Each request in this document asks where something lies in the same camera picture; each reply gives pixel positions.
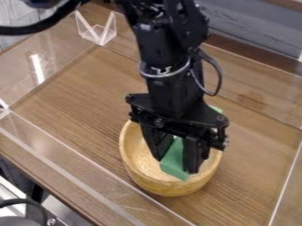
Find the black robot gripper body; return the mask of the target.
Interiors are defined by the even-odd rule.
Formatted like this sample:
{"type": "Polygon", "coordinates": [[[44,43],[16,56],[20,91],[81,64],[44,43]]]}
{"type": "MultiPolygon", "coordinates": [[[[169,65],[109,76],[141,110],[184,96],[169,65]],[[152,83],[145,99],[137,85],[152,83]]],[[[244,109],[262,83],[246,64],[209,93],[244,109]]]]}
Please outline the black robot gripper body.
{"type": "Polygon", "coordinates": [[[147,91],[129,94],[129,118],[140,125],[165,128],[183,140],[199,137],[209,149],[223,150],[227,145],[228,120],[205,104],[201,60],[187,57],[180,64],[161,72],[147,63],[139,64],[147,91]]]}

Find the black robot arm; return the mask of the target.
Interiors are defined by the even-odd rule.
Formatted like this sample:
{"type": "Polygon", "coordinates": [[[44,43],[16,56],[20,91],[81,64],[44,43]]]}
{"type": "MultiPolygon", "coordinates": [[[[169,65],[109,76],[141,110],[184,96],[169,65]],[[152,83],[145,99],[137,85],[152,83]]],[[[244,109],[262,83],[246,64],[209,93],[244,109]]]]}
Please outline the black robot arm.
{"type": "Polygon", "coordinates": [[[131,120],[140,125],[147,147],[164,159],[173,137],[183,143],[183,170],[196,174],[215,148],[227,145],[227,117],[205,104],[215,96],[204,84],[203,64],[217,66],[200,49],[208,18],[195,0],[116,0],[136,38],[139,74],[147,92],[129,94],[131,120]]]}

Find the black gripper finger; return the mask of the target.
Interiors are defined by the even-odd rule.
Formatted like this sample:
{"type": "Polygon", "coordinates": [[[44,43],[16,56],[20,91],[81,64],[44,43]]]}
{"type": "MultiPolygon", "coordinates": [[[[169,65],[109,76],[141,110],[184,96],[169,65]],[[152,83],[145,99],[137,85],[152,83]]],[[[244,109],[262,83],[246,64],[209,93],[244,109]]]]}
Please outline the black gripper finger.
{"type": "Polygon", "coordinates": [[[165,128],[147,125],[141,125],[141,133],[151,155],[160,161],[173,142],[173,135],[165,131],[165,128]]]}
{"type": "Polygon", "coordinates": [[[189,174],[196,174],[203,161],[208,158],[209,146],[199,137],[187,135],[183,148],[183,170],[189,174]]]}

